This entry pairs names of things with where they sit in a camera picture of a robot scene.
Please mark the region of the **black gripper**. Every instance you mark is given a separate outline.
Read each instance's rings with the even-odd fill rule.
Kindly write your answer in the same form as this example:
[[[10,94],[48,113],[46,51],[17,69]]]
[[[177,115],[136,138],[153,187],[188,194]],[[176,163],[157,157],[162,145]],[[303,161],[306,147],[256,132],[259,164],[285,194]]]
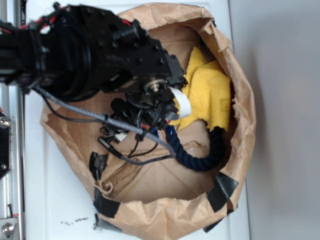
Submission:
[[[144,126],[162,130],[178,118],[173,91],[180,90],[186,80],[177,57],[138,20],[105,20],[99,39],[104,42],[99,51],[99,89],[125,94],[122,108],[134,117],[134,125],[140,126],[137,120],[141,115]]]

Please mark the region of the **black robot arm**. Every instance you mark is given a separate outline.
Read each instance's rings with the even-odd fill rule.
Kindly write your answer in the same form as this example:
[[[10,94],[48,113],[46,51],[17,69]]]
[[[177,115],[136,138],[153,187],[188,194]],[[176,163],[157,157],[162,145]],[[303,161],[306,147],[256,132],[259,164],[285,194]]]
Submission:
[[[64,102],[124,93],[112,102],[114,112],[158,129],[178,119],[173,91],[186,84],[177,57],[138,20],[58,3],[27,25],[0,24],[0,81],[26,91],[40,86]]]

